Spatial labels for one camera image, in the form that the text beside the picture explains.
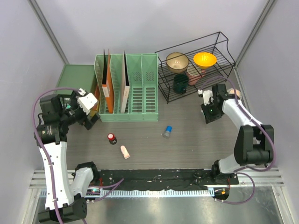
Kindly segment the red black stamp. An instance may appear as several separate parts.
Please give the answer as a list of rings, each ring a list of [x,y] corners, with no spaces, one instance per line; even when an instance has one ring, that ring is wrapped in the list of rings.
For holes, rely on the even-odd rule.
[[[117,138],[115,137],[115,135],[113,133],[109,133],[107,135],[107,138],[108,138],[110,144],[115,145],[117,143]]]

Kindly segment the orange folder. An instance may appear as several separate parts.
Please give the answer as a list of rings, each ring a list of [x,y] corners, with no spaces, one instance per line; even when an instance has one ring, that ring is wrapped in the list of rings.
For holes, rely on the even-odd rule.
[[[102,89],[104,93],[104,97],[106,99],[107,108],[109,113],[114,112],[114,88],[113,88],[113,82],[112,82],[112,76],[111,76],[111,54],[110,50],[108,50],[108,53],[106,54],[105,51],[103,52],[103,76],[102,76]]]

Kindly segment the drawer box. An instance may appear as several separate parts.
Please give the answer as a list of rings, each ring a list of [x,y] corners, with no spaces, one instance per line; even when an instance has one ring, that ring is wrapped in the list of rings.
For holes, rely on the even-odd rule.
[[[98,103],[91,109],[90,116],[99,114],[100,90],[93,65],[65,65],[57,87],[82,88],[87,92],[91,92],[98,99]]]

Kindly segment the white folder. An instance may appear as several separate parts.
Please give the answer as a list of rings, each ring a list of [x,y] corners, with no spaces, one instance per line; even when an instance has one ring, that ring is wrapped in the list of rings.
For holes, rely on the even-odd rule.
[[[128,79],[128,69],[126,62],[126,53],[123,52],[122,58],[122,80],[121,80],[121,101],[120,101],[120,112],[124,113],[128,101],[128,95],[130,90],[130,84]]]

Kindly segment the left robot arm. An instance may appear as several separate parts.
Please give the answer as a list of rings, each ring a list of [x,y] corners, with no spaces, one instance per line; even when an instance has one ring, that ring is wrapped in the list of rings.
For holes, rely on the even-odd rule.
[[[39,222],[43,224],[84,220],[87,216],[87,190],[100,179],[97,167],[91,161],[77,165],[73,182],[70,183],[66,163],[69,126],[79,123],[87,130],[91,129],[100,118],[97,114],[89,117],[98,100],[92,93],[80,95],[74,91],[69,95],[70,107],[65,109],[61,102],[63,98],[63,95],[51,94],[35,101],[42,110],[39,120],[44,122],[33,126],[46,180],[45,210],[38,214]]]

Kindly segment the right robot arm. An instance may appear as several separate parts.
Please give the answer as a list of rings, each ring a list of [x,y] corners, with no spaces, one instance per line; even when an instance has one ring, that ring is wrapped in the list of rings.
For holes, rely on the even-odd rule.
[[[267,165],[267,171],[274,164],[274,128],[254,118],[244,107],[236,89],[227,90],[225,84],[216,84],[211,90],[198,90],[203,98],[201,110],[207,124],[227,115],[238,129],[233,153],[217,160],[211,168],[211,179],[216,184],[224,183],[228,176],[245,168],[257,170]]]

